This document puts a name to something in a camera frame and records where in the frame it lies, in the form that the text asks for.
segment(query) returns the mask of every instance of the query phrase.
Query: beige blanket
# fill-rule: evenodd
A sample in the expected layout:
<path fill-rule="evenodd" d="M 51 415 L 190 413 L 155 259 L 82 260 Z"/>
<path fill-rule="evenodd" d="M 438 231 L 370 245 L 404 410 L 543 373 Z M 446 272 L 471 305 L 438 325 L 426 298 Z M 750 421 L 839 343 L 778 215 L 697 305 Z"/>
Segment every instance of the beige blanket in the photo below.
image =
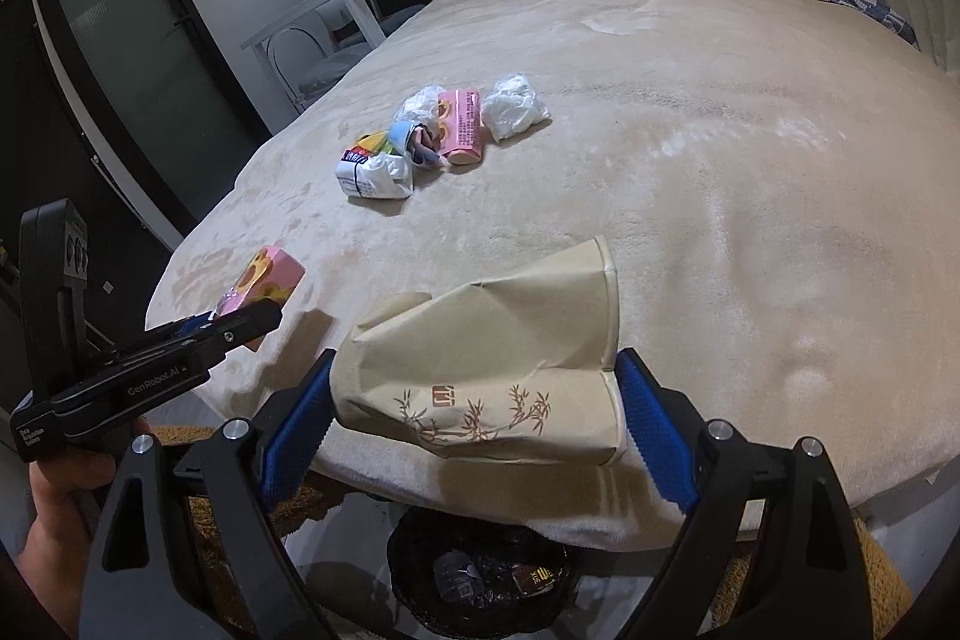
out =
<path fill-rule="evenodd" d="M 424 85 L 521 71 L 553 121 L 354 203 L 333 167 Z M 283 324 L 200 396 L 249 415 L 384 295 L 440 293 L 594 235 L 621 345 L 704 417 L 816 434 L 852 503 L 960 452 L 960 90 L 882 25 L 816 0 L 438 0 L 260 148 L 176 250 L 149 325 L 210 309 L 261 244 L 307 272 Z M 444 461 L 334 425 L 320 471 L 613 550 L 680 521 L 613 468 Z"/>

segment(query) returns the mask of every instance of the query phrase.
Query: pink snack box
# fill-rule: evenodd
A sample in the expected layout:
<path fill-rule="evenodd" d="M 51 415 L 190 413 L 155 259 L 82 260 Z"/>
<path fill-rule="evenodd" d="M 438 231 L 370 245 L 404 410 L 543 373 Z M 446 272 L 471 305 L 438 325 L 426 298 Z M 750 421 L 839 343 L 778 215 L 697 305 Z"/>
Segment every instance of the pink snack box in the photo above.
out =
<path fill-rule="evenodd" d="M 440 155 L 451 164 L 475 164 L 483 158 L 480 94 L 477 91 L 444 91 L 439 100 Z"/>
<path fill-rule="evenodd" d="M 283 306 L 303 277 L 304 268 L 280 247 L 261 247 L 236 283 L 220 298 L 213 317 L 225 316 L 259 299 L 272 299 Z M 261 336 L 246 345 L 256 351 L 262 341 Z"/>

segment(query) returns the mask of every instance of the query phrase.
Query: black trash bag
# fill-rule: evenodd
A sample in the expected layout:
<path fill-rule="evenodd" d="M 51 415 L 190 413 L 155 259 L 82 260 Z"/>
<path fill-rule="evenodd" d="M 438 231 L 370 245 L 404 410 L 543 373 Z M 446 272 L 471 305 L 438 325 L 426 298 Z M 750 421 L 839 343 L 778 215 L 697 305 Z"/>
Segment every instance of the black trash bag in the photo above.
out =
<path fill-rule="evenodd" d="M 574 578 L 565 546 L 525 527 L 409 509 L 387 543 L 397 600 L 431 632 L 499 640 L 546 629 Z"/>

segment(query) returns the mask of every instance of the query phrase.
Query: glass panel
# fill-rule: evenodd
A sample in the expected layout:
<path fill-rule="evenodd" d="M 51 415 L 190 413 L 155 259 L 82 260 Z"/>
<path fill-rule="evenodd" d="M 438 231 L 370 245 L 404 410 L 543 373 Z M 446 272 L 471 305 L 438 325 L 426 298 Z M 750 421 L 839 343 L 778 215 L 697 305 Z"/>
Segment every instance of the glass panel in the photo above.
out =
<path fill-rule="evenodd" d="M 170 0 L 60 0 L 90 70 L 133 140 L 197 220 L 256 150 Z"/>

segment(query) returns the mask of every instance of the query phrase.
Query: crumpled white plastic bag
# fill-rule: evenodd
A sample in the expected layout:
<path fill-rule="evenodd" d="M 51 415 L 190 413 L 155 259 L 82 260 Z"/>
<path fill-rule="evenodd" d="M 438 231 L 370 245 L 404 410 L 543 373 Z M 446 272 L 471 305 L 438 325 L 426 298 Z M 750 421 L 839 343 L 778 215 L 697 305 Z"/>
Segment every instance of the crumpled white plastic bag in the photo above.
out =
<path fill-rule="evenodd" d="M 446 88 L 440 85 L 427 85 L 397 107 L 392 122 L 405 121 L 414 125 L 425 125 L 430 133 L 436 135 L 440 130 L 440 94 Z"/>
<path fill-rule="evenodd" d="M 550 110 L 523 74 L 498 79 L 480 104 L 480 121 L 498 142 L 522 134 L 549 116 Z"/>
<path fill-rule="evenodd" d="M 347 196 L 362 199 L 406 199 L 414 193 L 414 172 L 402 155 L 377 153 L 370 159 L 342 160 L 337 181 Z"/>

